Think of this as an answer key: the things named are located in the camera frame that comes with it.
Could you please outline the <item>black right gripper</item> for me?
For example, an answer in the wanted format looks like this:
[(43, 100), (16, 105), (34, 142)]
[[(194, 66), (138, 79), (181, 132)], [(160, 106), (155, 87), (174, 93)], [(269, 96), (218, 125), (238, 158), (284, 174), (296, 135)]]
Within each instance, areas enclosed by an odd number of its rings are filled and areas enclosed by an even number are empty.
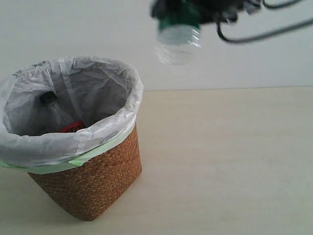
[(150, 17), (163, 20), (167, 16), (179, 15), (183, 8), (191, 8), (195, 12), (199, 24), (209, 24), (223, 14), (230, 14), (230, 20), (235, 22), (238, 13), (248, 13), (261, 9), (260, 0), (156, 0), (151, 4)]

